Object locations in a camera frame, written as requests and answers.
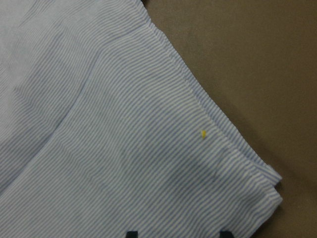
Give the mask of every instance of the small yellow piece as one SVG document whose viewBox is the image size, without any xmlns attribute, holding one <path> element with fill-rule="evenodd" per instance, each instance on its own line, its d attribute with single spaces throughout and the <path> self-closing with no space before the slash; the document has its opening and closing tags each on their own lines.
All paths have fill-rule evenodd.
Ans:
<svg viewBox="0 0 317 238">
<path fill-rule="evenodd" d="M 202 130 L 202 138 L 204 139 L 206 137 L 206 131 Z"/>
</svg>

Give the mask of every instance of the striped fabric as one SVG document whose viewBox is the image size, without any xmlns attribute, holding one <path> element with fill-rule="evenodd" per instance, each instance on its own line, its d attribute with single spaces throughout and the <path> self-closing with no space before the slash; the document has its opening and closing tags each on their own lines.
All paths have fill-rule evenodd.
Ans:
<svg viewBox="0 0 317 238">
<path fill-rule="evenodd" d="M 280 179 L 141 1 L 0 2 L 0 237 L 247 238 Z"/>
</svg>

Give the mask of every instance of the brown table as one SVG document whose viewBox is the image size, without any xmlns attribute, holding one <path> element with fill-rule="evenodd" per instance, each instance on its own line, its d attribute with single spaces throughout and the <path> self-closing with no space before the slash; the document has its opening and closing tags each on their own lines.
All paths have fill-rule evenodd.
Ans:
<svg viewBox="0 0 317 238">
<path fill-rule="evenodd" d="M 148 0 L 146 7 L 283 176 L 284 201 L 254 238 L 317 237 L 317 1 Z"/>
</svg>

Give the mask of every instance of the blue and white striped cloth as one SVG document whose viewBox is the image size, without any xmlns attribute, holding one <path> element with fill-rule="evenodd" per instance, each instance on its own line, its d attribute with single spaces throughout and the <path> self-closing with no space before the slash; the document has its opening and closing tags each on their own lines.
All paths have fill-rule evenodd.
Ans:
<svg viewBox="0 0 317 238">
<path fill-rule="evenodd" d="M 280 179 L 139 0 L 0 2 L 0 237 L 247 238 Z"/>
</svg>

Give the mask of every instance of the black object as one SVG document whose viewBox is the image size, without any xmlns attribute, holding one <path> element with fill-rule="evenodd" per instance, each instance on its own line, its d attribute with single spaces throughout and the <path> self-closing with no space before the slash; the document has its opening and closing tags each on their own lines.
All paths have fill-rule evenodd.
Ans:
<svg viewBox="0 0 317 238">
<path fill-rule="evenodd" d="M 234 238 L 233 234 L 229 231 L 220 232 L 220 238 Z"/>
<path fill-rule="evenodd" d="M 127 235 L 125 236 L 125 238 L 138 238 L 138 232 L 137 231 L 127 232 Z"/>
</svg>

